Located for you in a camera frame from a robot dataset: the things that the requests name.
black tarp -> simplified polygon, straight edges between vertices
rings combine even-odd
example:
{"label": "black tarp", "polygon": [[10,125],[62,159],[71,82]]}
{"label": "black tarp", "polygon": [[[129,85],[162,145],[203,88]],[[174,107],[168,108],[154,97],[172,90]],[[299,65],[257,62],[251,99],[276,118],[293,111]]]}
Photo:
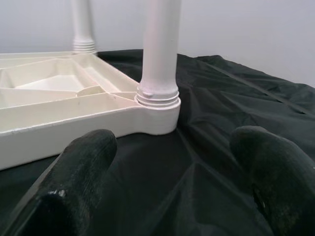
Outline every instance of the black tarp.
{"label": "black tarp", "polygon": [[[99,56],[140,81],[142,51]],[[248,176],[231,154],[229,139],[239,126],[258,125],[294,141],[314,160],[315,89],[220,56],[179,55],[177,85],[182,106],[174,132],[118,139],[106,191],[87,235],[272,235],[254,203]],[[53,159],[0,172],[1,219]]]}

white wall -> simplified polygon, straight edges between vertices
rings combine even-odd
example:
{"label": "white wall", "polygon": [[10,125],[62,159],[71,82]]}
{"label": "white wall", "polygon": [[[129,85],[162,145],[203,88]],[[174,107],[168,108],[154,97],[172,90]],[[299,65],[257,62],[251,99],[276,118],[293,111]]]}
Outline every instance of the white wall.
{"label": "white wall", "polygon": [[[99,51],[142,48],[148,0],[91,0]],[[179,52],[315,87],[314,0],[183,0]],[[70,0],[3,0],[0,53],[71,50]]]}

